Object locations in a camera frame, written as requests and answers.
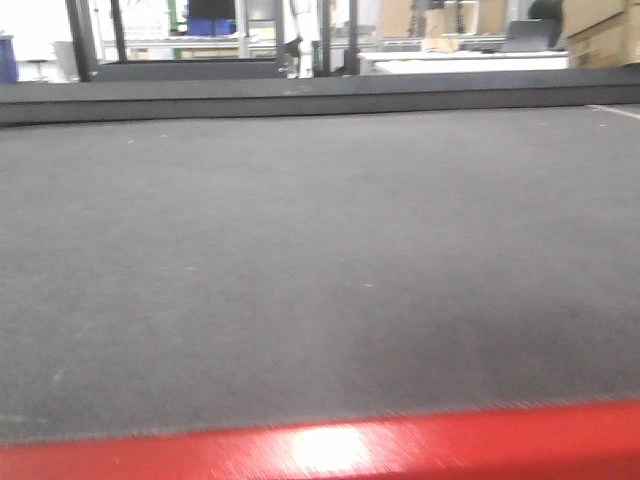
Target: black frame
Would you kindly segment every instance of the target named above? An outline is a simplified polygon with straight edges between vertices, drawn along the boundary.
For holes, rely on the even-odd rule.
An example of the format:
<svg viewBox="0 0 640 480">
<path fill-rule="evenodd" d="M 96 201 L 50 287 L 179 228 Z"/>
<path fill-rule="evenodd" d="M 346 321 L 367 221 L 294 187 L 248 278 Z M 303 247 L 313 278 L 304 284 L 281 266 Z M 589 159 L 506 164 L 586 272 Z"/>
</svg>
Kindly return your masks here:
<svg viewBox="0 0 640 480">
<path fill-rule="evenodd" d="M 350 75 L 360 73 L 358 61 L 358 0 L 349 0 L 349 49 L 345 59 L 345 67 Z"/>
<path fill-rule="evenodd" d="M 331 0 L 322 2 L 322 75 L 331 76 Z"/>
<path fill-rule="evenodd" d="M 99 64 L 88 0 L 66 0 L 81 82 L 266 79 L 286 76 L 282 2 L 274 0 L 276 58 L 132 61 L 127 59 L 120 2 L 111 0 L 118 61 Z"/>
<path fill-rule="evenodd" d="M 304 80 L 7 85 L 0 125 L 640 103 L 640 67 Z"/>
</svg>

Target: cardboard box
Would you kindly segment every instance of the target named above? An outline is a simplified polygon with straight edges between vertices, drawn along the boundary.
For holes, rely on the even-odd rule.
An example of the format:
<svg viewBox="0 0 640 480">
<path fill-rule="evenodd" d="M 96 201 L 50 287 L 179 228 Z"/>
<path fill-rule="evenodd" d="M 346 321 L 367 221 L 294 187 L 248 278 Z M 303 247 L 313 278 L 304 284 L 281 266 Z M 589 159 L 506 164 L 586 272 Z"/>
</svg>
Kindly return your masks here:
<svg viewBox="0 0 640 480">
<path fill-rule="evenodd" d="M 477 2 L 465 2 L 462 4 L 462 21 L 464 33 L 473 35 L 478 29 L 479 9 Z M 427 10 L 427 38 L 439 38 L 442 35 L 456 35 L 457 10 L 454 3 L 447 2 L 445 8 Z"/>
<path fill-rule="evenodd" d="M 572 68 L 640 63 L 640 3 L 569 38 Z"/>
<path fill-rule="evenodd" d="M 571 37 L 624 12 L 635 0 L 565 0 L 564 35 Z"/>
<path fill-rule="evenodd" d="M 478 33 L 504 33 L 506 31 L 506 17 L 506 0 L 481 0 Z"/>
<path fill-rule="evenodd" d="M 453 53 L 460 48 L 456 37 L 425 38 L 422 40 L 423 52 Z"/>
<path fill-rule="evenodd" d="M 382 0 L 380 33 L 383 37 L 409 36 L 412 0 Z"/>
</svg>

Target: white line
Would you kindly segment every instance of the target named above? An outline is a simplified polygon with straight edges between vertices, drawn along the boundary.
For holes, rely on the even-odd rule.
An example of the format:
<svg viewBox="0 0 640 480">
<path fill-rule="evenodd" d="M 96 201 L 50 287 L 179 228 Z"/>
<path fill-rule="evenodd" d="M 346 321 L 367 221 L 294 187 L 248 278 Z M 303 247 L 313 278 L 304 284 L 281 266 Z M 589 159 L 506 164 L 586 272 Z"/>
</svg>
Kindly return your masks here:
<svg viewBox="0 0 640 480">
<path fill-rule="evenodd" d="M 605 107 L 604 105 L 587 105 L 587 107 L 592 108 L 595 111 L 609 112 L 615 115 L 622 115 L 623 117 L 640 120 L 640 115 L 638 115 L 637 113 L 627 112 L 626 110 L 621 110 L 619 108 Z"/>
</svg>

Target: red rail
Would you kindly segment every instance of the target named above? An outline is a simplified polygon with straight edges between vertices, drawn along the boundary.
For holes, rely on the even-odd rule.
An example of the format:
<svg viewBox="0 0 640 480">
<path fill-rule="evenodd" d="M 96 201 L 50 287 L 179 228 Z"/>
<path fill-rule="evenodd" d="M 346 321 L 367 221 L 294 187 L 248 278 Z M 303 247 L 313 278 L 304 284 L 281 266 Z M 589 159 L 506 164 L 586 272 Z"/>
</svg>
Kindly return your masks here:
<svg viewBox="0 0 640 480">
<path fill-rule="evenodd" d="M 2 480 L 638 480 L 640 401 L 0 447 Z"/>
</svg>

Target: gray felt surface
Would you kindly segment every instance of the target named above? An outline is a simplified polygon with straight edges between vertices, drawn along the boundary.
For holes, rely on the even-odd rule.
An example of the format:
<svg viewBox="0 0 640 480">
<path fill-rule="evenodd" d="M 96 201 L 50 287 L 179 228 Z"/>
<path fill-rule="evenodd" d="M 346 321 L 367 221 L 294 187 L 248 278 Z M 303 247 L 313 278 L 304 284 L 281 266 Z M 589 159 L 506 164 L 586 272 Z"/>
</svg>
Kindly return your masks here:
<svg viewBox="0 0 640 480">
<path fill-rule="evenodd" d="M 640 122 L 0 131 L 0 442 L 640 392 Z"/>
</svg>

